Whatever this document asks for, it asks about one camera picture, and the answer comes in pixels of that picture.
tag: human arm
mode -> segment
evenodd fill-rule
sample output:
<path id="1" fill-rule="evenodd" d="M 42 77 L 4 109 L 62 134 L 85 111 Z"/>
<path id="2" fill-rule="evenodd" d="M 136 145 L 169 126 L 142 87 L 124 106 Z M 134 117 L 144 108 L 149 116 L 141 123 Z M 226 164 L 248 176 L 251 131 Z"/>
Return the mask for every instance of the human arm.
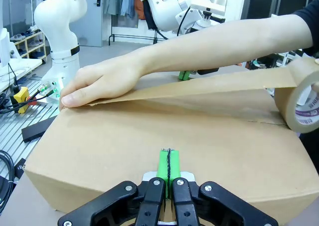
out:
<path id="1" fill-rule="evenodd" d="M 152 72 L 218 68 L 312 45 L 297 15 L 228 22 L 80 69 L 61 93 L 62 106 L 120 96 Z"/>

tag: person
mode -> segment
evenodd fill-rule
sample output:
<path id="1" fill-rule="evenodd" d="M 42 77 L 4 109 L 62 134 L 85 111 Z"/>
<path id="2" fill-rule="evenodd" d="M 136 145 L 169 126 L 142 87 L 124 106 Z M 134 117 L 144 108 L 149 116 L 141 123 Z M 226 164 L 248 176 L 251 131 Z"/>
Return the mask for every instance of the person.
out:
<path id="1" fill-rule="evenodd" d="M 227 22 L 83 67 L 61 92 L 60 108 L 118 97 L 153 72 L 213 69 L 300 48 L 319 50 L 319 0 L 290 15 Z M 319 129 L 301 140 L 319 171 Z"/>

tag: printed label on tape roll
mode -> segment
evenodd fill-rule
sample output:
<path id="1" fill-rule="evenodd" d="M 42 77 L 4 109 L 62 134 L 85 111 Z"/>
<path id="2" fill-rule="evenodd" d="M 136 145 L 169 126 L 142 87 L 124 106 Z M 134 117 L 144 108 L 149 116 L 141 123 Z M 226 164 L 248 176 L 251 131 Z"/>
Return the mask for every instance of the printed label on tape roll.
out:
<path id="1" fill-rule="evenodd" d="M 312 90 L 305 105 L 296 107 L 296 119 L 303 125 L 311 125 L 319 120 L 319 93 Z"/>

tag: shoe rack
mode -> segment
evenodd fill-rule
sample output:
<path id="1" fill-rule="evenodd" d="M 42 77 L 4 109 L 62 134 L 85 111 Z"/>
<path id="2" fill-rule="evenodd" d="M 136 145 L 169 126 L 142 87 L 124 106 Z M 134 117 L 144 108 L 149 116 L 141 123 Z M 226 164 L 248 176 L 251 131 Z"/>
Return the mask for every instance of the shoe rack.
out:
<path id="1" fill-rule="evenodd" d="M 28 47 L 28 41 L 31 42 L 32 40 L 37 40 L 38 39 L 38 36 L 40 36 L 42 34 L 42 43 L 38 46 L 35 46 L 35 47 Z M 45 61 L 47 61 L 47 56 L 46 56 L 46 50 L 45 50 L 45 35 L 42 31 L 39 31 L 35 34 L 32 34 L 28 37 L 26 37 L 25 39 L 23 40 L 20 40 L 20 41 L 17 41 L 14 43 L 16 48 L 17 49 L 23 49 L 21 47 L 22 44 L 24 44 L 24 50 L 26 51 L 25 54 L 22 54 L 21 55 L 21 58 L 30 58 L 29 54 L 33 51 L 36 51 L 38 49 L 42 50 L 43 49 L 43 52 L 44 52 L 44 55 L 39 57 L 38 59 L 44 59 L 45 58 Z"/>

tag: door handle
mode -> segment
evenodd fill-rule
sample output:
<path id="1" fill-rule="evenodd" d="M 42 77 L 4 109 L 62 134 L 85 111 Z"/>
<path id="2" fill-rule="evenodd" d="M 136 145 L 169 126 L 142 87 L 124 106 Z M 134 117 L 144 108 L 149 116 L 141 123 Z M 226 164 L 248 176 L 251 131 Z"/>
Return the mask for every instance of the door handle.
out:
<path id="1" fill-rule="evenodd" d="M 96 3 L 93 3 L 96 6 L 101 6 L 101 0 L 96 0 Z"/>

